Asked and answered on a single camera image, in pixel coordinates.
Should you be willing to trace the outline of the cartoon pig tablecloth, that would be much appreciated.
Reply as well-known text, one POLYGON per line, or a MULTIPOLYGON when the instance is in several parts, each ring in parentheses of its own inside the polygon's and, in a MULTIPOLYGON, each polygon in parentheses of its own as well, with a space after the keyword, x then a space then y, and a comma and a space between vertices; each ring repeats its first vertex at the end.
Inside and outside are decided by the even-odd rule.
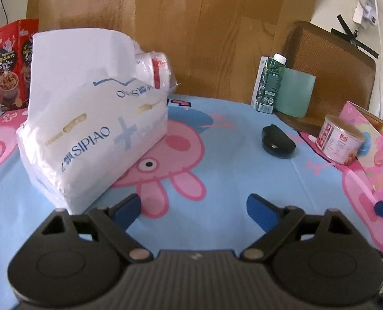
MULTIPOLYGON (((307 213, 338 208, 376 246, 344 193, 345 168, 316 153, 313 137, 234 102, 181 96, 168 109, 166 138, 95 203, 113 206, 138 193, 144 209, 129 234, 152 253, 242 251, 262 235, 246 210, 252 193, 307 213), (262 129, 269 125, 295 142, 291 158, 263 149, 262 129)), ((53 210, 31 184, 16 147, 15 130, 26 116, 26 111, 0 110, 0 309, 16 305, 9 262, 53 210)))

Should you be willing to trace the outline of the white pink tin can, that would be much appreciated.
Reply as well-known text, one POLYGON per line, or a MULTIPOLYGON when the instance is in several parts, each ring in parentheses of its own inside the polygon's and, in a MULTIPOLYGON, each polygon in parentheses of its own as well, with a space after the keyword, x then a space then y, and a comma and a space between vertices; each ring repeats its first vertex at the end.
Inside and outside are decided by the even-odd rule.
POLYGON ((326 115, 316 139, 317 148, 329 159, 350 165, 363 145, 363 133, 336 115, 326 115))

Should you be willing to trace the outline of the pink cookie tin box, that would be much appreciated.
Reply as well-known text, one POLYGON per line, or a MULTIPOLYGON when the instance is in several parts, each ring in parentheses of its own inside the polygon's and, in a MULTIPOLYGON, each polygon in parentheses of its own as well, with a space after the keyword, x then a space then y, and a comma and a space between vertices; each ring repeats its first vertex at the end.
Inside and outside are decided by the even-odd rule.
POLYGON ((353 210, 383 252, 383 218, 374 212, 383 201, 383 132, 381 122, 352 102, 346 102, 339 117, 360 130, 365 141, 354 160, 343 170, 342 186, 353 210))

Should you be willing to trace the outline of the teal plastic cup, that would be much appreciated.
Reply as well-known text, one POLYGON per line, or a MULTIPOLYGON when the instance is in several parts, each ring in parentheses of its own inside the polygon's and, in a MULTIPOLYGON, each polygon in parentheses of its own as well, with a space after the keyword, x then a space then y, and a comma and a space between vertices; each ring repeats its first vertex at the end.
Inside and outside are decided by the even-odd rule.
POLYGON ((275 109, 285 115, 304 118, 307 114, 316 77, 295 69, 285 68, 275 109))

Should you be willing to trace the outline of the wood grain board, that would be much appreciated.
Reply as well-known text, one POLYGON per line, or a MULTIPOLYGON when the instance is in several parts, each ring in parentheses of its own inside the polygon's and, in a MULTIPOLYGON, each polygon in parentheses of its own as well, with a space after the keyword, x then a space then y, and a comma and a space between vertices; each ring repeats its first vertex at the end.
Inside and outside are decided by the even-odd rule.
POLYGON ((167 54, 178 93, 249 103, 261 57, 283 49, 317 0, 27 0, 40 29, 119 30, 167 54))

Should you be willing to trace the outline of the brown woven chair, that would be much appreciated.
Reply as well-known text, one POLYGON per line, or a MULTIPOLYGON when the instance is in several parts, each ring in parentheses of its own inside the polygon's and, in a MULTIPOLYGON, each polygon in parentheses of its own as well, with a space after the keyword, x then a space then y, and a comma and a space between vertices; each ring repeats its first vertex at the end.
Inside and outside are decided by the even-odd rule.
POLYGON ((339 115, 347 101, 368 110, 375 61, 350 43, 309 22, 295 22, 283 47, 287 67, 316 77, 304 118, 277 113, 287 125, 317 136, 327 114, 339 115))

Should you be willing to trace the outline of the red cereal box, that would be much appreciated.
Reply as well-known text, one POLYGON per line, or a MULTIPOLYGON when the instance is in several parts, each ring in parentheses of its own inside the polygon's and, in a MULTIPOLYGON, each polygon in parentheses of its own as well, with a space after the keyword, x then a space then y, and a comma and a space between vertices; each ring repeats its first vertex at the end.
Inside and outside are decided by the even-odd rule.
POLYGON ((37 19, 17 20, 0 28, 0 106, 3 111, 28 105, 33 35, 38 30, 37 19))

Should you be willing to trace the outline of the clear plastic cup stack bag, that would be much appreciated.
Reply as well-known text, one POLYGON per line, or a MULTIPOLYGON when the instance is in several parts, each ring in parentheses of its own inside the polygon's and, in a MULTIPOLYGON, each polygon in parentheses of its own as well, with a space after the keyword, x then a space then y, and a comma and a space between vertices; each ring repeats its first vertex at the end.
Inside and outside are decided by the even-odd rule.
POLYGON ((163 52, 144 52, 138 42, 135 45, 134 77, 153 88, 171 95, 176 91, 178 82, 171 63, 163 52))

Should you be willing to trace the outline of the white tissue pack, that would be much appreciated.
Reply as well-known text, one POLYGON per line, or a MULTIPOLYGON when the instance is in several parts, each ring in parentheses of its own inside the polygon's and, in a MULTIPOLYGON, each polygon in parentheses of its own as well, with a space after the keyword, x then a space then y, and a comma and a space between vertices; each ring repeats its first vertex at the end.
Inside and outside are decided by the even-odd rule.
POLYGON ((135 76, 121 32, 60 29, 32 44, 18 147, 31 183, 55 206, 85 211, 167 132, 167 96, 135 76))

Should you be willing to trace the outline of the white power strip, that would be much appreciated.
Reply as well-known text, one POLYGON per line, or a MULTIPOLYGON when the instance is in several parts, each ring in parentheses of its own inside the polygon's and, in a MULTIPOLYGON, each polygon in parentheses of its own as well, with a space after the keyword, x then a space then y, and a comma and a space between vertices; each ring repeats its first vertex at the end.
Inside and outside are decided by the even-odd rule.
POLYGON ((366 27, 367 25, 377 26, 379 16, 377 13, 376 0, 358 0, 357 7, 353 14, 353 22, 366 27))

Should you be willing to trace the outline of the black oval case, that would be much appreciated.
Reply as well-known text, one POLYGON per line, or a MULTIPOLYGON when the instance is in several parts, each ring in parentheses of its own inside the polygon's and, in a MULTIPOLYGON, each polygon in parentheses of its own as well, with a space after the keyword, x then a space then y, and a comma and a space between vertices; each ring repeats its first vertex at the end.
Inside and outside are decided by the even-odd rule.
POLYGON ((262 129, 262 147, 270 155, 288 159, 295 152, 295 142, 278 126, 269 125, 262 129))

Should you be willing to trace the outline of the green drink carton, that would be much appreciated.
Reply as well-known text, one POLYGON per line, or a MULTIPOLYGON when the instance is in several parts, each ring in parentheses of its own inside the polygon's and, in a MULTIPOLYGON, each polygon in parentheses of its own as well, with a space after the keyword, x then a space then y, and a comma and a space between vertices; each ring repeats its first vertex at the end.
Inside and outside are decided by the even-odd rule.
POLYGON ((274 112, 286 61, 279 53, 275 53, 273 57, 261 57, 251 99, 251 106, 257 112, 274 112))

